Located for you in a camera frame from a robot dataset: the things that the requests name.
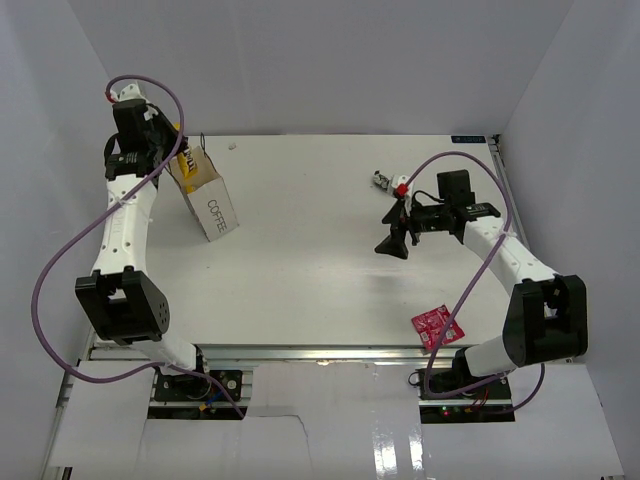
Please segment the yellow M&M's packet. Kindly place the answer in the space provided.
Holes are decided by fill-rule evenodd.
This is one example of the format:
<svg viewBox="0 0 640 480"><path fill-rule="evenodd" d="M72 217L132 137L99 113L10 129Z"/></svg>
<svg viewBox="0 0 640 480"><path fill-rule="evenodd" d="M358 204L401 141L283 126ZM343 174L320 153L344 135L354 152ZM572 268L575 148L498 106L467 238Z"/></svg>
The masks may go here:
<svg viewBox="0 0 640 480"><path fill-rule="evenodd" d="M199 166L188 136L183 136L183 142L179 147L178 153L171 160L170 169L172 175L183 185L188 185L196 179L199 173Z"/></svg>

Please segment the white coffee paper bag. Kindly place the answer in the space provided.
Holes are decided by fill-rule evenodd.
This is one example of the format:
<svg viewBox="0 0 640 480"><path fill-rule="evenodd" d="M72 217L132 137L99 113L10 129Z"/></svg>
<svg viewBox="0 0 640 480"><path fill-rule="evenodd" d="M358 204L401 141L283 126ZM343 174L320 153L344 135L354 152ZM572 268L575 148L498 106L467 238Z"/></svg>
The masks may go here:
<svg viewBox="0 0 640 480"><path fill-rule="evenodd" d="M185 193L185 187L169 172L178 186L190 213L200 226L209 242L220 239L239 226L234 206L231 201L223 176L215 168L214 162L206 149L206 137L200 134L196 144L191 145L199 166L196 179L188 185L197 190Z"/></svg>

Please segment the red candy packet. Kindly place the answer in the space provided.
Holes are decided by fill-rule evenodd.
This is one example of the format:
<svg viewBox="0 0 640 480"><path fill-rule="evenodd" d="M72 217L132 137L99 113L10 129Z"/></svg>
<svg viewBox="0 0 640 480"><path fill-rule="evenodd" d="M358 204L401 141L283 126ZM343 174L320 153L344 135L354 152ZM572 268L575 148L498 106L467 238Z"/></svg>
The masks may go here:
<svg viewBox="0 0 640 480"><path fill-rule="evenodd" d="M441 305L411 319L411 323L419 335L420 340L427 351L432 351L437 339L450 318L450 312L446 305ZM443 345L453 343L465 337L462 328L454 321L445 333Z"/></svg>

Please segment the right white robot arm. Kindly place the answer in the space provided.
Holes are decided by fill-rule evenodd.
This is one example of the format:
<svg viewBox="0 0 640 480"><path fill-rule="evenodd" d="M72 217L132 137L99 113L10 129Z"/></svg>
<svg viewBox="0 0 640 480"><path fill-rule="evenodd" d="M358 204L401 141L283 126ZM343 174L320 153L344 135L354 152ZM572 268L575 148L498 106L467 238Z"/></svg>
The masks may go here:
<svg viewBox="0 0 640 480"><path fill-rule="evenodd" d="M499 336L456 353L451 367L453 390L472 399L484 391L488 377L520 367L582 356L588 349L587 289L576 275L561 275L539 261L508 227L499 210L478 202L465 170L440 173L438 195L423 205L404 177L395 179L396 202L382 222L389 235L378 254L402 260L421 235L447 232L487 262L509 294Z"/></svg>

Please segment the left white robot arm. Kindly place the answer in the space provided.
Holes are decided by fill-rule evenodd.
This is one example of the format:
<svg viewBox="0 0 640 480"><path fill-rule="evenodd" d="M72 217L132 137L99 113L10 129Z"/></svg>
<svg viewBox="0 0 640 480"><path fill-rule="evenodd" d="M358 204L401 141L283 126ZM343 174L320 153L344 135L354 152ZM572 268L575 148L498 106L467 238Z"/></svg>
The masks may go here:
<svg viewBox="0 0 640 480"><path fill-rule="evenodd" d="M198 347L170 332L169 302L147 275L146 247L158 179L153 171L186 142L166 116L143 98L112 106L116 134L105 146L108 204L101 248L75 294L100 339L131 346L178 375L177 387L199 399L211 387Z"/></svg>

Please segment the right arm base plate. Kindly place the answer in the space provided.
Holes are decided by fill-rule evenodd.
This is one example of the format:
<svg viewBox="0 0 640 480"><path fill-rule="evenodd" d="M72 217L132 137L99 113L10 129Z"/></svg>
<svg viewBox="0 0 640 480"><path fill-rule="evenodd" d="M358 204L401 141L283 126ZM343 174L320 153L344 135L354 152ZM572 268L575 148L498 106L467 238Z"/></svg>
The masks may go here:
<svg viewBox="0 0 640 480"><path fill-rule="evenodd" d="M493 382L469 393L452 398L434 399L423 387L424 370L414 370L407 383L419 396L419 414L422 425L454 425L510 423L515 421L511 389L506 379Z"/></svg>

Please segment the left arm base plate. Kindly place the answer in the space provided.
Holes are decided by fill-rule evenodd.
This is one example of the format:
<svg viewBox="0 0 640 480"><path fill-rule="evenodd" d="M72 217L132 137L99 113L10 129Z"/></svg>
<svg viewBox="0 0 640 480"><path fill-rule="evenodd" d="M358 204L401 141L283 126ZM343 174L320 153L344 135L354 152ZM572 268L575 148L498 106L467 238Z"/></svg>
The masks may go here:
<svg viewBox="0 0 640 480"><path fill-rule="evenodd" d="M211 370L215 378L234 401L241 399L243 372L241 370ZM158 373L152 398L157 402L209 402L226 401L226 397L216 386L200 378L189 375L163 375Z"/></svg>

